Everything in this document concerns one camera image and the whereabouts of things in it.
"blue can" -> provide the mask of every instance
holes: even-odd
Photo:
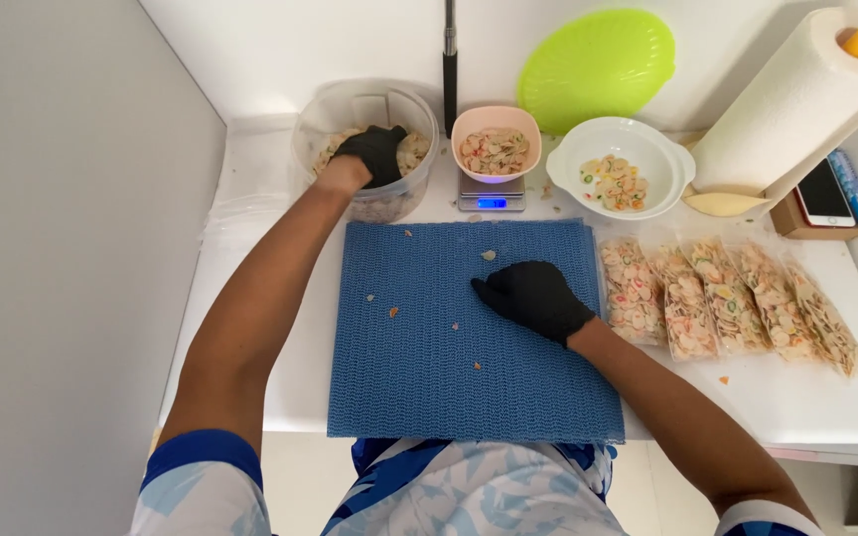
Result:
[[[858,223],[858,175],[852,167],[850,156],[846,154],[846,151],[836,149],[829,153],[827,160],[829,160],[829,167],[833,169],[833,174],[843,188],[847,201],[850,202],[852,215]]]

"patterned shirt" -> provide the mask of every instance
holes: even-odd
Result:
[[[353,455],[359,478],[325,535],[625,534],[604,504],[610,446],[360,440]],[[239,436],[178,436],[148,462],[131,534],[271,536],[262,489],[256,452]],[[733,506],[716,534],[823,536],[768,501]]]

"black glove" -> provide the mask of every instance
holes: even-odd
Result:
[[[399,125],[391,130],[373,125],[365,132],[347,138],[337,148],[337,152],[333,153],[333,157],[340,154],[359,156],[366,165],[366,169],[373,175],[373,180],[363,188],[378,188],[402,178],[399,173],[399,164],[396,163],[396,146],[405,137],[406,129]]]
[[[568,347],[568,337],[595,313],[575,298],[565,276],[551,262],[517,262],[472,279],[472,288],[502,317]]]

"pink bowl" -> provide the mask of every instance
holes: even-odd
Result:
[[[483,175],[467,170],[462,165],[459,146],[471,133],[498,127],[519,129],[528,139],[528,160],[525,161],[525,167],[520,173],[512,175]],[[469,177],[489,184],[508,182],[525,175],[538,165],[539,159],[542,158],[542,133],[539,132],[539,124],[535,122],[535,117],[521,108],[512,106],[472,108],[462,112],[462,115],[456,118],[456,124],[452,126],[452,154],[456,157],[459,168],[462,168]]]

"person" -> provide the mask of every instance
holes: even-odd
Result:
[[[188,350],[132,534],[271,534],[259,466],[270,371],[323,243],[358,189],[399,179],[404,136],[399,127],[371,127],[347,139],[227,281]],[[555,266],[520,262],[470,284],[496,313],[607,378],[708,498],[720,517],[717,534],[822,536],[767,451],[700,391],[615,335]],[[358,440],[359,478],[323,533],[624,534],[604,504],[614,454],[605,445]]]

